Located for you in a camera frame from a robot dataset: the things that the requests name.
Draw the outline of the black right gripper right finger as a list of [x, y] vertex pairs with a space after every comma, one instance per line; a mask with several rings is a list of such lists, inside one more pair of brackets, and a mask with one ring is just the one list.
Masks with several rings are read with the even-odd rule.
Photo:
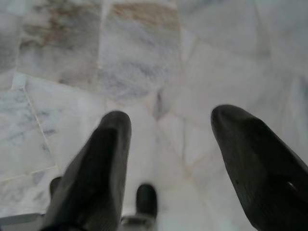
[[308, 167], [261, 119], [219, 105], [211, 127], [226, 171], [251, 225], [259, 231], [308, 228]]

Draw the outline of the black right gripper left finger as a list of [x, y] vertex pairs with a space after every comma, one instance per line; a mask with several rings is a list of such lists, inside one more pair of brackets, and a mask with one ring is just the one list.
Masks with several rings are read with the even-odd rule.
[[131, 121], [122, 111], [102, 117], [52, 192], [44, 231], [115, 231], [123, 207]]

